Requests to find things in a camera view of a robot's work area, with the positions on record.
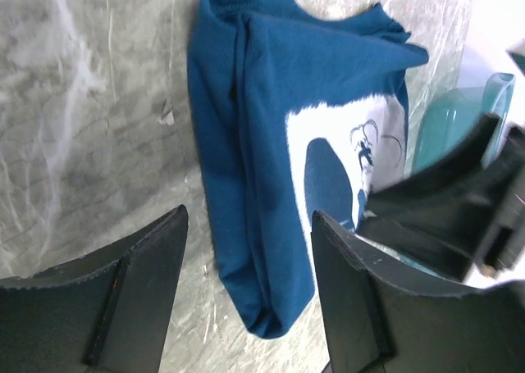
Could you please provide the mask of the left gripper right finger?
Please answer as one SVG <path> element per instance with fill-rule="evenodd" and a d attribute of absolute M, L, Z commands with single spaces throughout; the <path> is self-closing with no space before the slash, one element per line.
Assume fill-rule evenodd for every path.
<path fill-rule="evenodd" d="M 477 289 L 429 275 L 321 212 L 312 243 L 334 372 L 523 371 L 523 282 Z"/>

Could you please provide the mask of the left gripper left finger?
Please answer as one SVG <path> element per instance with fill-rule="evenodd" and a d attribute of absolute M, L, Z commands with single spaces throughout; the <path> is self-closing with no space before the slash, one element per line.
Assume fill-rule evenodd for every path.
<path fill-rule="evenodd" d="M 178 206 L 83 257 L 2 280 L 2 371 L 158 371 L 187 234 Z"/>

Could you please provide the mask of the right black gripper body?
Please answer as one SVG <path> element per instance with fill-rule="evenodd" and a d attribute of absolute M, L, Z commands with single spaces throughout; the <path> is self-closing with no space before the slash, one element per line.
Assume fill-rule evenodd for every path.
<path fill-rule="evenodd" d="M 489 188 L 495 211 L 490 215 L 476 258 L 481 273 L 517 265 L 524 250 L 524 129 L 509 130 L 500 155 L 487 167 L 495 177 Z"/>

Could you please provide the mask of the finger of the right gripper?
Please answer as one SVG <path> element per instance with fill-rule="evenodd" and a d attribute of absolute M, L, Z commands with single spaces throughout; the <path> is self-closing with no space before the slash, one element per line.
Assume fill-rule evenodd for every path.
<path fill-rule="evenodd" d="M 438 162 L 369 195 L 358 235 L 461 281 L 504 197 L 504 173 L 482 157 L 500 118 L 484 115 Z"/>

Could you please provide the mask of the blue t shirt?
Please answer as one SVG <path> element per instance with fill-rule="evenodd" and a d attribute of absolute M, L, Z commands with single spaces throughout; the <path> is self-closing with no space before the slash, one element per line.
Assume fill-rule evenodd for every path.
<path fill-rule="evenodd" d="M 313 213 L 356 230 L 402 178 L 405 73 L 427 60 L 380 4 L 320 20 L 295 0 L 199 1 L 194 133 L 218 274 L 251 334 L 286 334 L 315 294 Z"/>

